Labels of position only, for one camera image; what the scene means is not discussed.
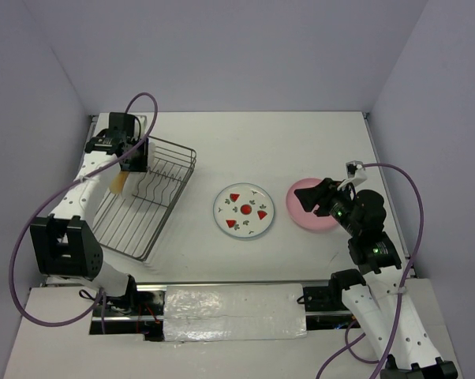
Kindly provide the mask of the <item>pink plate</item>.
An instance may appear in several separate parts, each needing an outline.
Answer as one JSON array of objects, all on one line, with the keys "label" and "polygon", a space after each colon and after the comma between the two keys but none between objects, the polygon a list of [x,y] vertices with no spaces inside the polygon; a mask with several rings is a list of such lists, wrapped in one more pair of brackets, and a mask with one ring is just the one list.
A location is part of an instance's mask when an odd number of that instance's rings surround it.
[{"label": "pink plate", "polygon": [[318,217],[314,213],[305,212],[300,201],[294,194],[297,189],[314,187],[321,182],[319,178],[303,178],[295,182],[286,193],[286,209],[290,218],[299,226],[311,232],[325,232],[338,226],[332,216]]}]

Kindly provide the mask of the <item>white plate blue rim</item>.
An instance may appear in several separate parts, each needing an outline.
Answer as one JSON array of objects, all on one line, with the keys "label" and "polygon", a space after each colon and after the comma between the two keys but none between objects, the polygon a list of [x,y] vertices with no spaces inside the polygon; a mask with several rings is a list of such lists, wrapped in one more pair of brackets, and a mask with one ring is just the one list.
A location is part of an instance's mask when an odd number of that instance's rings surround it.
[{"label": "white plate blue rim", "polygon": [[146,175],[148,174],[149,169],[153,167],[153,163],[155,159],[155,150],[156,150],[155,143],[152,141],[149,141],[145,172],[123,171],[121,173],[122,179],[123,179],[123,187],[122,187],[121,195],[123,197],[131,197],[132,195],[135,195],[135,196],[137,195],[139,191],[140,181],[146,178]]}]

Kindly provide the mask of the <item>white strawberry pattern plate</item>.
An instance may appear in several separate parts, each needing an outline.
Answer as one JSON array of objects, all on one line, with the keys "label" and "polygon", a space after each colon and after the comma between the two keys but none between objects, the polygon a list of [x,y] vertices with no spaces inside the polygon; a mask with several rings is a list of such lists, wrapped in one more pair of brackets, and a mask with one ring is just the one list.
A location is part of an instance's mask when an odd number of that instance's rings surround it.
[{"label": "white strawberry pattern plate", "polygon": [[275,218],[269,194],[250,183],[235,183],[222,189],[213,203],[216,225],[226,235],[238,239],[259,238]]}]

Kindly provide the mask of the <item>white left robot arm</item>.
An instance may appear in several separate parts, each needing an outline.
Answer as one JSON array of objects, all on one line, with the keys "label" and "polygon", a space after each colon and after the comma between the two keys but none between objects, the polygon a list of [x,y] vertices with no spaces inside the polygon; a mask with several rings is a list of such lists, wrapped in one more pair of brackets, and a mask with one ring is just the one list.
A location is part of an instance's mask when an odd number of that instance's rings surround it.
[{"label": "white left robot arm", "polygon": [[139,307],[136,281],[104,261],[92,227],[112,182],[120,174],[146,171],[148,142],[141,140],[143,134],[137,116],[109,113],[107,127],[85,145],[76,185],[48,216],[36,217],[29,226],[42,274],[103,290],[107,302],[124,315]]}]

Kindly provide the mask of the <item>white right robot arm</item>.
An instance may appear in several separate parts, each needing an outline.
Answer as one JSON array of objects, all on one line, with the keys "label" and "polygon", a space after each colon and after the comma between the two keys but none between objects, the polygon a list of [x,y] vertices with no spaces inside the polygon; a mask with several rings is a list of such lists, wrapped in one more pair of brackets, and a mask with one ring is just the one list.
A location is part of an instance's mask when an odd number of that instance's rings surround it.
[{"label": "white right robot arm", "polygon": [[296,189],[305,212],[332,216],[350,235],[354,269],[335,272],[329,281],[333,307],[351,311],[380,358],[374,378],[456,378],[452,361],[430,340],[405,288],[405,268],[384,231],[387,212],[377,192],[344,186],[325,178],[317,186]]}]

